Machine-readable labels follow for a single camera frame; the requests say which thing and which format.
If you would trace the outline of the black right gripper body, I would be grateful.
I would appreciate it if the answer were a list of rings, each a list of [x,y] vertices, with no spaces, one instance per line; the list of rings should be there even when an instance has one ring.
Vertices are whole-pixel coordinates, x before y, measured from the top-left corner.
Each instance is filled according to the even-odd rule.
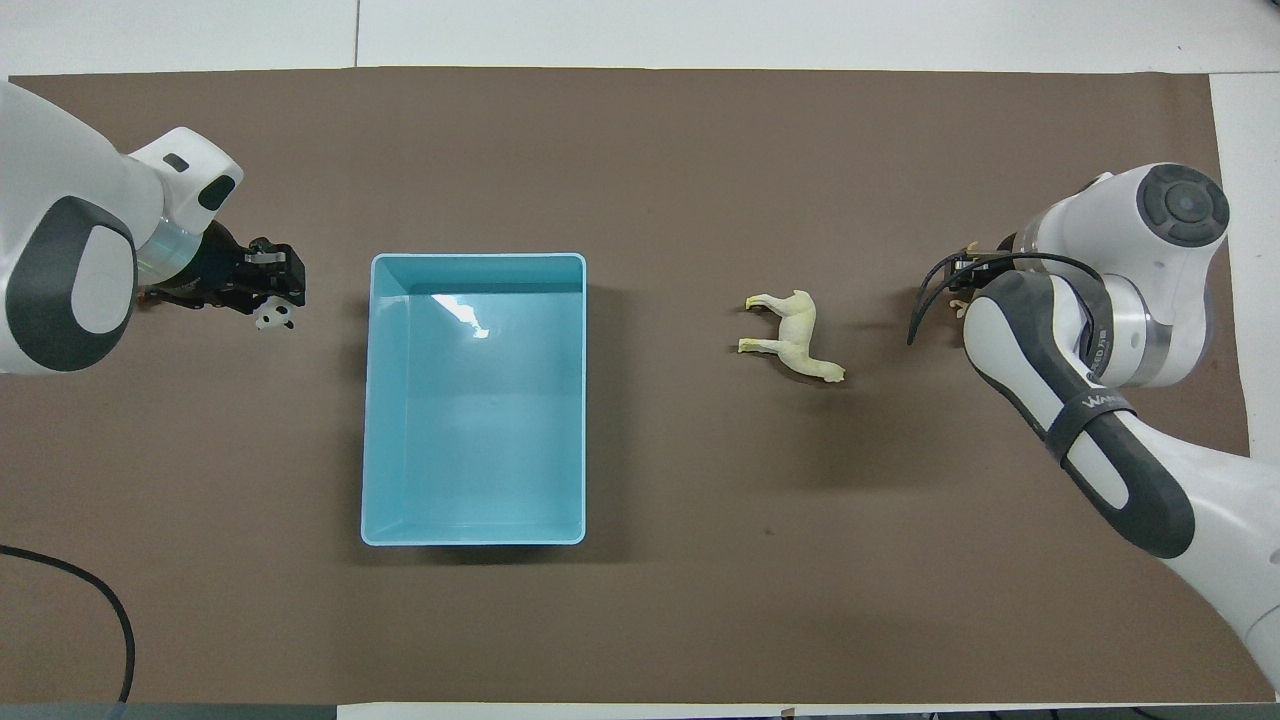
[[[974,273],[1004,273],[1016,269],[1016,260],[1007,259],[1014,250],[1012,241],[1001,241],[993,249],[982,249],[978,242],[969,243],[959,251],[954,260],[954,273],[975,266]]]

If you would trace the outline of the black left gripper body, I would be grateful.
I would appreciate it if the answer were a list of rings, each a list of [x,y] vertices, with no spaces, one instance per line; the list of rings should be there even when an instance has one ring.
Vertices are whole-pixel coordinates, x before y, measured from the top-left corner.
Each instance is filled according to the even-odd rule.
[[[200,310],[225,307],[242,314],[256,311],[256,295],[241,287],[238,275],[250,249],[238,243],[219,222],[202,234],[192,259],[173,278],[150,286],[150,300]]]

